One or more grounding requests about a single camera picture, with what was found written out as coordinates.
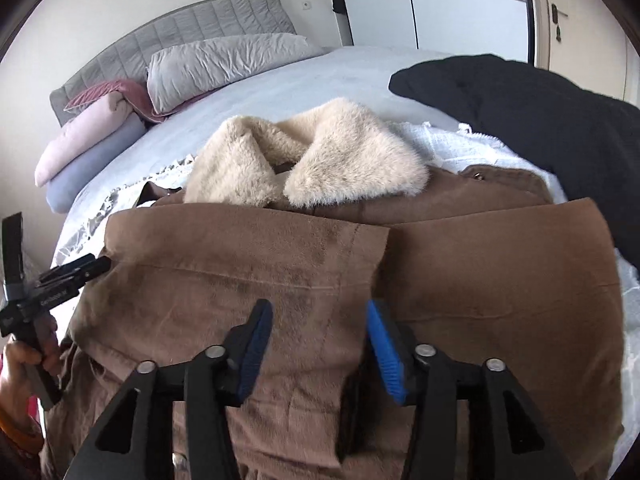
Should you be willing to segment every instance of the human hand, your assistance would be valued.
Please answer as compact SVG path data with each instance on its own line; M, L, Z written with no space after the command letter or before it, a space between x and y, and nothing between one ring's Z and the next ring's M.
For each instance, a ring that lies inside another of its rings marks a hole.
M12 336L4 348L4 362L0 373L0 409L24 431L31 429L27 404L33 395L33 387L24 365L42 364L52 376L57 376L62 371L60 347L56 337L58 324L55 318L47 313L37 323L43 328L44 337L40 342L42 354L26 343L16 341Z

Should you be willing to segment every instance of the coat sleeve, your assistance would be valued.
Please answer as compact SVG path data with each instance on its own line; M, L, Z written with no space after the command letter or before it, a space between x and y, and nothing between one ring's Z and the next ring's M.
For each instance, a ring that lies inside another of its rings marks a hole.
M39 457L21 450L2 431L0 431L0 471L3 478L41 480Z

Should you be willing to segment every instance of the black jacket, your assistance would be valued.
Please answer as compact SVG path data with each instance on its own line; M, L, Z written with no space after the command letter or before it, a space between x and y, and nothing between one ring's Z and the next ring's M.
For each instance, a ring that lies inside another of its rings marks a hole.
M428 61L394 74L396 95L439 108L591 197L640 270L640 109L496 56Z

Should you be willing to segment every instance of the white wall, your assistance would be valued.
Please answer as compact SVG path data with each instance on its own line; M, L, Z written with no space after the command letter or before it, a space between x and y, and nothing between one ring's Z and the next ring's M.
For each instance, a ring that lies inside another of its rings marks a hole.
M169 10L199 0L43 0L0 62L0 214L24 212L24 246L48 267L63 217L50 212L33 170L58 124L49 93L104 47ZM304 1L310 10L302 10ZM282 0L299 34L340 46L331 0Z

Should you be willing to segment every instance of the gray headboard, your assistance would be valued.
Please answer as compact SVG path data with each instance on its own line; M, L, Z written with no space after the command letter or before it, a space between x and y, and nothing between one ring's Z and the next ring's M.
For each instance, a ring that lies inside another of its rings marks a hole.
M60 125L73 118L69 99L96 83L113 79L145 82L151 56L158 50L191 41L238 34L296 33L280 0L204 0L172 10L105 48L54 90L49 101Z

